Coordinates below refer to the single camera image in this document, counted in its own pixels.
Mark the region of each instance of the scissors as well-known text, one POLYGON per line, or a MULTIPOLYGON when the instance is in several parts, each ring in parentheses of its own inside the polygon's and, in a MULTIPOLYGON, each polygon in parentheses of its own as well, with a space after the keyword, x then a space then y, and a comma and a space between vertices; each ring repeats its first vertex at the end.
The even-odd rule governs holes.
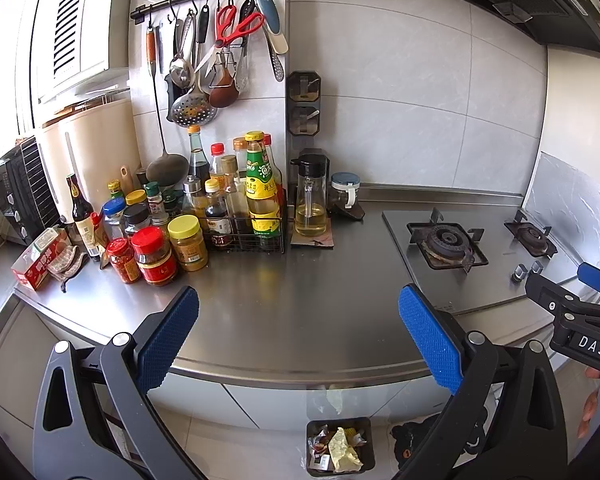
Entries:
MULTIPOLYGON (((216 42, 200 60, 195 72, 200 70, 209 59, 213 59, 213 56, 218 54, 224 47, 231 44, 232 41, 254 33, 264 24, 264 15, 260 12, 252 12, 238 23, 233 32, 225 36, 227 30, 234 24, 236 12, 237 9, 234 6, 233 1, 230 1, 229 5, 224 6, 222 9, 216 10, 216 42)), ((212 66, 213 63, 210 62, 206 67, 205 75, 208 75, 209 72, 211 72, 212 66)))

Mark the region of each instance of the blue canister lid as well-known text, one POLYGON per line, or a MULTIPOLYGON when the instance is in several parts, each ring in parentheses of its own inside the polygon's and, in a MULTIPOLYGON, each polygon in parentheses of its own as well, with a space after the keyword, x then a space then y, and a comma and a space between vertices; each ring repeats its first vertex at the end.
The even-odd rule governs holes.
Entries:
POLYGON ((126 207, 125 199, 122 196, 112 198, 102 206, 102 211, 106 216, 115 215, 126 207))
POLYGON ((355 173, 339 171, 331 175, 331 182, 341 184, 342 186, 357 186, 360 184, 360 177, 355 173))

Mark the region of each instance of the crumpled yellow wrapper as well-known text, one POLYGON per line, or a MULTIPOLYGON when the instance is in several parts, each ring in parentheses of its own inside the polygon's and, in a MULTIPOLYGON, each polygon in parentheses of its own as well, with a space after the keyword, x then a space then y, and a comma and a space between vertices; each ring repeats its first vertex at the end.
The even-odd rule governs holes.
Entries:
POLYGON ((362 462, 360 462, 356 451, 347 442, 347 435, 345 435, 342 428, 338 428, 338 431, 330 440, 329 454, 336 473, 360 471, 362 467, 362 462))

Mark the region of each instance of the gas stove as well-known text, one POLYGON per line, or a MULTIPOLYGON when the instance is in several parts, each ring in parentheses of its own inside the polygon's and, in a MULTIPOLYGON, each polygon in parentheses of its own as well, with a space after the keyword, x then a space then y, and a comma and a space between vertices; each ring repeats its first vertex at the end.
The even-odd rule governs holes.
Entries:
POLYGON ((512 206, 449 205, 382 217, 413 281, 452 314, 523 298, 528 269, 558 284, 576 276, 576 263, 557 249, 551 228, 528 222, 512 206))

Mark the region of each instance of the silver screw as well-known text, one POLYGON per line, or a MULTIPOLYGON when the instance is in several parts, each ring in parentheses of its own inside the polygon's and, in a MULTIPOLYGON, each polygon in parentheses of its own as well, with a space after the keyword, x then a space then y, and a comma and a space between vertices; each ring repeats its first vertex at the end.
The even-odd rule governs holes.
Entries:
POLYGON ((69 349, 68 341, 58 341, 54 346, 54 351, 56 354, 61 354, 62 352, 66 352, 69 349))
POLYGON ((544 346, 542 346, 542 343, 536 341, 535 339, 529 341, 529 348, 531 348, 531 351, 535 352, 536 354, 542 353, 542 351, 544 350, 544 346))
POLYGON ((470 332, 469 341, 474 345, 481 345, 485 341, 484 334, 482 332, 470 332))
POLYGON ((120 332, 119 334, 113 336, 112 341, 115 346, 124 346, 129 342, 130 339, 131 336, 128 333, 120 332))

